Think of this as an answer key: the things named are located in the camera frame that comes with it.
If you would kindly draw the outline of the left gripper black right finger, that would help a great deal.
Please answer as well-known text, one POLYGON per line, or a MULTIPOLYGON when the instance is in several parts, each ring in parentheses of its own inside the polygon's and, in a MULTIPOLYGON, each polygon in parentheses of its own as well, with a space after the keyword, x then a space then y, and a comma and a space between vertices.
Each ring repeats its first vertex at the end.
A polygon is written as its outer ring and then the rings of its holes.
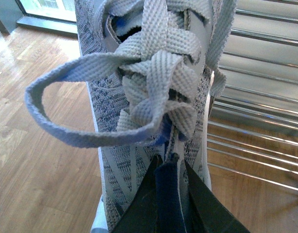
POLYGON ((216 198, 185 162, 189 194, 206 233, 248 233, 249 230, 216 198))

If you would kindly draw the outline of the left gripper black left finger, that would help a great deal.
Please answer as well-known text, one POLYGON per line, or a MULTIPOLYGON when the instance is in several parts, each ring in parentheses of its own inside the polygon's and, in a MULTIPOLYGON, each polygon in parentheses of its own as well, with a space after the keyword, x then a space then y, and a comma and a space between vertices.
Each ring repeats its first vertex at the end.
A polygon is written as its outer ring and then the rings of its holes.
POLYGON ((156 231, 158 214, 155 170, 161 162, 159 155, 151 160, 133 201, 113 229, 114 233, 154 233, 156 231))

